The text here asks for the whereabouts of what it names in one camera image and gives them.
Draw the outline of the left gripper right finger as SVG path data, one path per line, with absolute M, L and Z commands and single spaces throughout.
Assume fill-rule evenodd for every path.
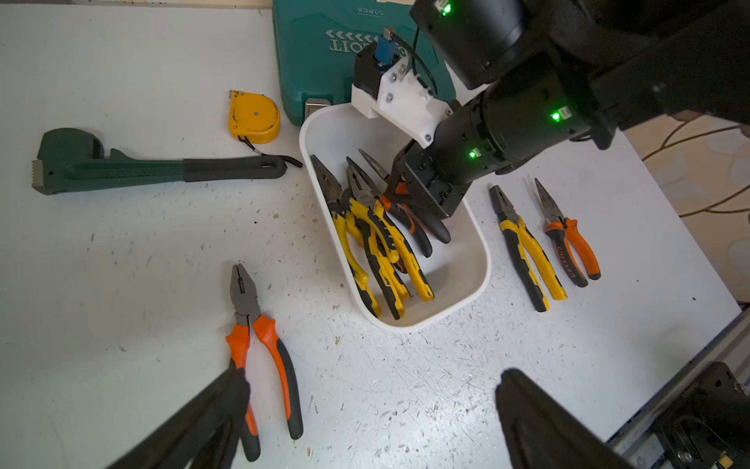
M 514 468 L 629 468 L 519 369 L 507 369 L 495 404 Z

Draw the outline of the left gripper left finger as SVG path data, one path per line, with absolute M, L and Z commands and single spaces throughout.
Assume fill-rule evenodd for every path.
M 112 468 L 230 468 L 250 398 L 241 369 L 227 369 Z

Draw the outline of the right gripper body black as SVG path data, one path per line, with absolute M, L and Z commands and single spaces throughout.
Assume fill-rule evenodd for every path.
M 451 217 L 469 191 L 468 184 L 451 183 L 441 175 L 431 154 L 414 140 L 396 154 L 387 182 L 386 196 L 391 201 L 439 219 Z

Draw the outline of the white plastic storage box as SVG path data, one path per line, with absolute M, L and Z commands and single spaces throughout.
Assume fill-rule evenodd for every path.
M 359 153 L 359 150 L 365 150 L 379 163 L 388 166 L 409 141 L 410 138 L 406 134 L 384 118 L 368 119 L 350 104 L 325 107 L 316 111 L 305 120 L 299 135 L 300 152 L 314 186 L 314 196 L 323 212 L 328 238 L 338 257 L 339 267 L 345 275 L 345 286 L 350 291 L 355 309 L 375 328 L 390 333 L 416 332 L 447 318 L 480 297 L 488 285 L 491 274 L 488 243 L 468 202 L 462 201 L 453 216 L 445 222 L 447 230 L 451 233 L 451 242 L 438 242 L 434 254 L 429 258 L 418 257 L 436 299 L 423 302 L 417 294 L 413 294 L 406 301 L 405 317 L 396 320 L 386 307 L 376 281 L 371 281 L 375 299 L 383 309 L 382 315 L 377 318 L 367 310 L 357 291 L 345 251 L 338 240 L 323 192 L 318 185 L 311 157 L 317 156 L 341 185 L 345 186 L 348 156 L 361 166 L 365 166 L 366 162 Z

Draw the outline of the yellow black combination pliers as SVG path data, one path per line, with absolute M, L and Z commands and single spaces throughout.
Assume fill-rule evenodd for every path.
M 512 264 L 518 276 L 529 294 L 531 303 L 539 313 L 545 313 L 550 305 L 540 286 L 539 280 L 531 268 L 529 261 L 536 266 L 541 275 L 543 283 L 549 290 L 552 298 L 556 301 L 564 301 L 568 298 L 548 256 L 540 243 L 529 232 L 525 220 L 515 211 L 514 205 L 509 201 L 498 185 L 489 189 L 493 210 L 499 220 L 501 232 L 505 238 L 506 245 L 512 260 Z

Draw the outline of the orange black combination pliers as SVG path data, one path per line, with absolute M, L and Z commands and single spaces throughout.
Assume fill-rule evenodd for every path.
M 296 449 L 296 441 L 304 434 L 300 390 L 293 361 L 277 332 L 277 312 L 270 294 L 255 283 L 255 277 L 242 263 L 230 268 L 230 301 L 234 306 L 234 326 L 226 337 L 230 348 L 230 364 L 245 373 L 249 385 L 271 380 L 280 393 L 275 401 L 251 398 L 240 424 L 240 441 L 248 461 L 261 461 L 264 468 L 287 468 L 293 454 L 262 455 L 262 435 L 254 412 L 261 405 L 283 411 L 289 438 L 283 445 L 279 438 L 267 441 L 269 449 Z

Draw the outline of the orange black long-nose pliers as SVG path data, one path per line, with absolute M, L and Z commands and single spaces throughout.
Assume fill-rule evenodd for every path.
M 589 279 L 601 279 L 596 254 L 578 231 L 578 222 L 562 214 L 556 201 L 538 179 L 534 179 L 534 183 L 547 222 L 545 234 L 552 240 L 564 272 L 578 287 L 586 287 Z

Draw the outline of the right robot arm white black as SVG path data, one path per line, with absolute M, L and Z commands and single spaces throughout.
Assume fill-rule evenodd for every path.
M 605 150 L 684 111 L 749 121 L 745 1 L 417 1 L 410 14 L 476 91 L 394 162 L 390 200 L 441 219 L 474 181 L 564 141 Z

